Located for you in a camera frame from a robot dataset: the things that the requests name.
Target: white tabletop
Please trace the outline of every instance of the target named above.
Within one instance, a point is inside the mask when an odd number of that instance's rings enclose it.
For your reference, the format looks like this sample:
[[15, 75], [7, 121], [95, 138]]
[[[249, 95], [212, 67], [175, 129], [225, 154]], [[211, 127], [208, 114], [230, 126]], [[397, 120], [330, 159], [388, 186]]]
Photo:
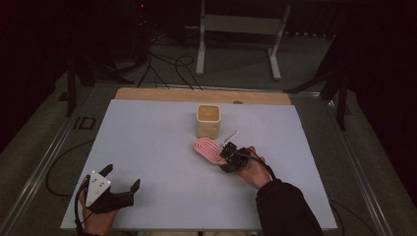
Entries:
[[[141, 179], [135, 205], [115, 229], [258, 230], [257, 190], [193, 150], [199, 102], [112, 100], [80, 176], [113, 164], [111, 192]], [[218, 143], [234, 133], [237, 147], [254, 146], [277, 178], [304, 193], [323, 229], [336, 228], [297, 111], [291, 105], [226, 104]], [[61, 228], [74, 229], [74, 197]]]

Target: black jacket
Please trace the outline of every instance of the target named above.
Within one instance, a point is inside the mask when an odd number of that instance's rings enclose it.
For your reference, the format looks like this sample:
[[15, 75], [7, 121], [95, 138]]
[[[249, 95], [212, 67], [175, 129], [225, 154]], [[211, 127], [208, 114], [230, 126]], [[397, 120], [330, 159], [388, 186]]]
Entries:
[[258, 214], [266, 236], [324, 235], [301, 191], [273, 180], [260, 188]]

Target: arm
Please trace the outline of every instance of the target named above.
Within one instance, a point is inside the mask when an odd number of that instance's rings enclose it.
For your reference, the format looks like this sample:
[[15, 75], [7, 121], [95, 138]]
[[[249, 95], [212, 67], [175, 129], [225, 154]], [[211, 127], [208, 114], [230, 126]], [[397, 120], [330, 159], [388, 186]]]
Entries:
[[[255, 155], [254, 147], [249, 149], [251, 156], [265, 161]], [[265, 167], [252, 159], [236, 174], [259, 189], [256, 201], [266, 236], [323, 235], [320, 224], [298, 188], [278, 179], [271, 180]]]
[[323, 235], [303, 194], [290, 184], [273, 180], [262, 186], [258, 191], [257, 207], [266, 236]]

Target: pink object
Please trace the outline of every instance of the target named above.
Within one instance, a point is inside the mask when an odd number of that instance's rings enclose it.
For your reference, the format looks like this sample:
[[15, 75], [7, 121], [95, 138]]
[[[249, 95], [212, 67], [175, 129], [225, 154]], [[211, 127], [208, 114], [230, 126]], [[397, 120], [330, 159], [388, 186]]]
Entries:
[[204, 156], [213, 164], [224, 164], [226, 161], [220, 157], [219, 145], [211, 139], [200, 138], [194, 142], [194, 150]]

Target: hand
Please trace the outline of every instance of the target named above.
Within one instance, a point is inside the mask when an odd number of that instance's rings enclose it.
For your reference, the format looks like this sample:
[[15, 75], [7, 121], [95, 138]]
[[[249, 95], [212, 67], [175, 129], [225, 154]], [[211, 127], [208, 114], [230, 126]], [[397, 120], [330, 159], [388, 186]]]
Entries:
[[[249, 147], [251, 156], [258, 158], [261, 161], [265, 161], [263, 157], [255, 155], [256, 151], [254, 147]], [[248, 164], [245, 168], [236, 172], [245, 182], [256, 189], [261, 189], [263, 185], [270, 182], [270, 176], [267, 169], [259, 162], [253, 159], [249, 159]]]
[[107, 235], [116, 218], [117, 210], [108, 213], [96, 214], [86, 208], [86, 190], [82, 190], [80, 194], [80, 203], [83, 206], [83, 218], [85, 222], [84, 232], [89, 234]]

